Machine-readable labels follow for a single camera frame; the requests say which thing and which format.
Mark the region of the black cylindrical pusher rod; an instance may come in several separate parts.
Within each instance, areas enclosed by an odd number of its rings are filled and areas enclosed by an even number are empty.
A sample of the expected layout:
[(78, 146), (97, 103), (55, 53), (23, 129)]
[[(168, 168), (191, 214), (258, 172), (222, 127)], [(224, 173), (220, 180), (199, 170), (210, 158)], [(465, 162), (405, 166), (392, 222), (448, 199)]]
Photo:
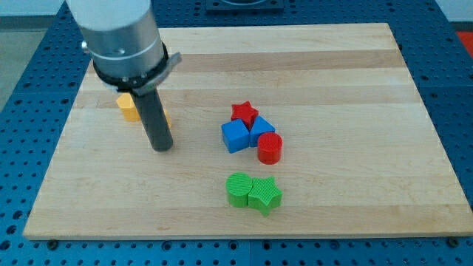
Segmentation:
[(168, 151), (174, 141), (158, 92), (138, 94), (133, 91), (131, 96), (152, 148), (158, 152)]

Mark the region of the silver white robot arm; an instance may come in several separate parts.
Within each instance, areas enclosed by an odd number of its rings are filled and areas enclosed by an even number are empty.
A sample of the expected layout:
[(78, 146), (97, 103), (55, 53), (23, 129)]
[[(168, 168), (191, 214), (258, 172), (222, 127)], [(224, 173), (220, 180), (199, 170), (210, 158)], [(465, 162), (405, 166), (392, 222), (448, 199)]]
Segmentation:
[(92, 57), (98, 77), (109, 88), (130, 94), (151, 147), (168, 151), (174, 144), (157, 91), (181, 61), (160, 37), (150, 0), (67, 0)]

